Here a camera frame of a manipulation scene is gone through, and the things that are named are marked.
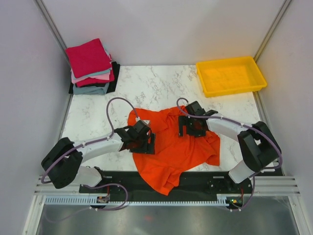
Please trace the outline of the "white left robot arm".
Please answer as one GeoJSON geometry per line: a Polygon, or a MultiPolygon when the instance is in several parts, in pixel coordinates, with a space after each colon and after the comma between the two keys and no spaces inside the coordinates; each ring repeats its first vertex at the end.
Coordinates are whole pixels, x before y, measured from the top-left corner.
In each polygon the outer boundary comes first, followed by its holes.
{"type": "Polygon", "coordinates": [[[129,150],[131,153],[154,154],[156,135],[150,122],[139,120],[134,125],[117,128],[112,133],[73,142],[68,137],[60,139],[41,162],[45,170],[43,184],[52,183],[56,189],[72,183],[87,185],[96,192],[107,188],[107,180],[98,167],[86,167],[82,163],[113,152],[129,150]]]}

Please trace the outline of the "yellow plastic tray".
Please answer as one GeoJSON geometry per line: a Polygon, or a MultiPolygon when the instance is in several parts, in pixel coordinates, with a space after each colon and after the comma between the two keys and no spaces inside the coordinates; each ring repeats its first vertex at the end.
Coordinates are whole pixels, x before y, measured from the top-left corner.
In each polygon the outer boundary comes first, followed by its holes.
{"type": "Polygon", "coordinates": [[[251,56],[196,63],[205,97],[257,92],[268,84],[251,56]]]}

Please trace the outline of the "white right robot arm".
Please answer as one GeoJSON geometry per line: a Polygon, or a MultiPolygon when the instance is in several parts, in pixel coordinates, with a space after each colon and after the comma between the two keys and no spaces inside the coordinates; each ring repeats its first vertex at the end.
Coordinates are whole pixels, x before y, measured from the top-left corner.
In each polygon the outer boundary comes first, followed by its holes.
{"type": "Polygon", "coordinates": [[[282,151],[264,122],[245,124],[215,110],[205,111],[197,101],[178,109],[182,112],[179,116],[179,136],[187,134],[198,138],[211,131],[239,144],[242,160],[228,172],[209,178],[212,193],[251,193],[253,177],[263,170],[273,169],[271,163],[275,160],[282,161],[282,151]]]}

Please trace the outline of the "orange t shirt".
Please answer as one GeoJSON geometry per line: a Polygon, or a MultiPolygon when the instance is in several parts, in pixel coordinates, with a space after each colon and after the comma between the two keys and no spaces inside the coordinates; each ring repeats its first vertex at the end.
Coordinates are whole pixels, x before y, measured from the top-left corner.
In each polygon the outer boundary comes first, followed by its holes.
{"type": "Polygon", "coordinates": [[[128,124],[134,125],[135,118],[150,121],[156,135],[155,152],[133,154],[133,160],[142,179],[155,191],[168,195],[179,185],[180,175],[198,165],[219,166],[221,140],[214,132],[207,131],[203,137],[179,136],[179,116],[184,106],[161,111],[136,109],[128,116],[128,124]]]}

